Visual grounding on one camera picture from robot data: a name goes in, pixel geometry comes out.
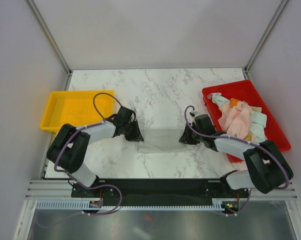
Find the grey towel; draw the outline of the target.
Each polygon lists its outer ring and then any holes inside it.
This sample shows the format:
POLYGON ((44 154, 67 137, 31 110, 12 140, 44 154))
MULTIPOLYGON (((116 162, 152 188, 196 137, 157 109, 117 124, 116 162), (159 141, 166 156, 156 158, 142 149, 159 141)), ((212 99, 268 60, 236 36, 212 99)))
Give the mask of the grey towel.
POLYGON ((183 134, 180 129, 146 129, 141 134, 144 141, 140 141, 137 147, 141 154, 177 153, 187 149, 179 142, 183 134))

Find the pink towel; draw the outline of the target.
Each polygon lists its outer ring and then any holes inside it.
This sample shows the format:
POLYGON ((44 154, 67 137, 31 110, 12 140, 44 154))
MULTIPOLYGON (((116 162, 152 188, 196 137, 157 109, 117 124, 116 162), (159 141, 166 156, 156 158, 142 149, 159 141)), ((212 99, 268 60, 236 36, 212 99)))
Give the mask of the pink towel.
POLYGON ((252 109, 248 106, 233 106, 218 119, 222 131, 227 134, 244 139, 252 125, 252 109))

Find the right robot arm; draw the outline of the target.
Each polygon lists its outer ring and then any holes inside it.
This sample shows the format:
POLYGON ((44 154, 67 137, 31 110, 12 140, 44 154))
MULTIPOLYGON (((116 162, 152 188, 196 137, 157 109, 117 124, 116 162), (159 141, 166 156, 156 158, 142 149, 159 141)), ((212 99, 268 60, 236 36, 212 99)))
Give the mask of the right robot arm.
POLYGON ((204 144, 212 151, 228 154, 246 164, 246 170, 226 173, 219 184, 224 197, 231 197, 238 189, 257 189, 263 194, 273 190, 285 190, 294 176, 275 143, 265 140, 254 143, 217 131, 206 114, 191 112, 192 122, 184 113, 185 129, 179 141, 186 145, 204 144))

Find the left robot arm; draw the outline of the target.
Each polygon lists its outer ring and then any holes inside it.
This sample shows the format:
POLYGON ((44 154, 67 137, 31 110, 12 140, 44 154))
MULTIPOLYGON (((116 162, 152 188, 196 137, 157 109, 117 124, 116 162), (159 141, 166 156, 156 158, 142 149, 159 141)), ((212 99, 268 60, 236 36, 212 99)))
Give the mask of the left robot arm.
POLYGON ((98 176, 84 163, 88 146, 92 143, 123 135, 128 142, 143 142, 135 111, 121 106, 119 111, 104 120, 75 127, 64 124, 48 148, 46 158, 54 163, 54 170, 67 174, 82 185, 88 197, 99 194, 98 176))

